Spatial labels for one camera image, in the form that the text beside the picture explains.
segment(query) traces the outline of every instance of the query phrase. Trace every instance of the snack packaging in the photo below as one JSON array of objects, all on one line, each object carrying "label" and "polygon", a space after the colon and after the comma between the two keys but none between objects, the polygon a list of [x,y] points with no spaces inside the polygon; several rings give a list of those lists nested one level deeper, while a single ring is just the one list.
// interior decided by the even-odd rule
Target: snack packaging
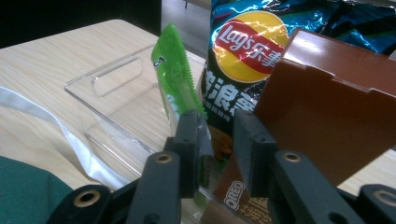
[{"label": "snack packaging", "polygon": [[166,114],[173,132],[181,114],[197,110],[204,114],[192,81],[186,51],[174,24],[163,29],[152,53],[151,60],[157,72]]},{"label": "snack packaging", "polygon": [[204,223],[273,223],[268,198],[249,196],[234,156],[231,156],[225,167],[213,195],[226,206],[209,203],[201,218]]},{"label": "snack packaging", "polygon": [[[392,7],[326,0],[215,2],[201,89],[219,159],[231,154],[233,112],[253,111],[295,29],[378,53],[396,50]],[[309,46],[302,43],[302,48]]]}]

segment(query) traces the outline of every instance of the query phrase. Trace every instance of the brown cardboard box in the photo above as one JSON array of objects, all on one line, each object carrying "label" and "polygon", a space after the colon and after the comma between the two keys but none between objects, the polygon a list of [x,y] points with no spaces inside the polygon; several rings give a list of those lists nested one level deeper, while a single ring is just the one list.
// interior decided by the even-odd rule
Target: brown cardboard box
[{"label": "brown cardboard box", "polygon": [[396,144],[396,62],[299,30],[254,110],[338,185]]}]

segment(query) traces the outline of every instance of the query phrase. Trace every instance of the dark background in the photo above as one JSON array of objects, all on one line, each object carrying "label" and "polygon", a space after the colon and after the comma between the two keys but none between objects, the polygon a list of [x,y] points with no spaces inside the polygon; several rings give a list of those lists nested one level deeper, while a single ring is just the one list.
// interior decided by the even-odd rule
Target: dark background
[{"label": "dark background", "polygon": [[159,35],[161,11],[162,0],[2,0],[0,49],[114,19]]}]

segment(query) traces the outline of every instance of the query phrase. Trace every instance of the screw hole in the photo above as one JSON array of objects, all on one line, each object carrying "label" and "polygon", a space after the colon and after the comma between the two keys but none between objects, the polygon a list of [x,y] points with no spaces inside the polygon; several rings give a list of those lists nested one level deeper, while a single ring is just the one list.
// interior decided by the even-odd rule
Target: screw hole
[{"label": "screw hole", "polygon": [[396,207],[396,195],[383,189],[376,190],[374,196],[389,206]]},{"label": "screw hole", "polygon": [[96,189],[82,191],[74,200],[75,207],[88,207],[99,201],[100,192]]},{"label": "screw hole", "polygon": [[292,162],[299,162],[301,160],[301,158],[294,153],[286,153],[283,157],[285,160]]},{"label": "screw hole", "polygon": [[172,160],[172,157],[169,155],[160,155],[159,157],[157,157],[157,162],[160,162],[160,163],[167,163],[171,160]]}]

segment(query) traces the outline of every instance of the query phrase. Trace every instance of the lay's logo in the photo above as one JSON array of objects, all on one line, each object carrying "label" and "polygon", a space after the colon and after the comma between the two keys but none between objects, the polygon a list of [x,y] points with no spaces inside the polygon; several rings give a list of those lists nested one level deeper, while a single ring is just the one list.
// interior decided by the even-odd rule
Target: lay's logo
[{"label": "lay's logo", "polygon": [[213,50],[225,75],[252,83],[270,75],[288,39],[278,16],[254,11],[227,21],[219,30]]}]

